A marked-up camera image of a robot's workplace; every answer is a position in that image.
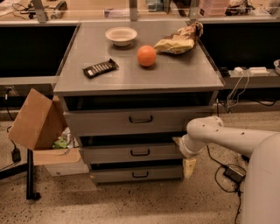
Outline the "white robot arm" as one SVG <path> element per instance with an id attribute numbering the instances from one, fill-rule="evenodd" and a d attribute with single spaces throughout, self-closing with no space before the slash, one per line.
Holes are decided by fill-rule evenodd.
<path id="1" fill-rule="evenodd" d="M 186 158 L 207 144 L 249 158 L 241 203 L 241 224 L 280 224 L 280 133 L 226 127 L 218 116 L 192 119 L 173 141 Z"/>

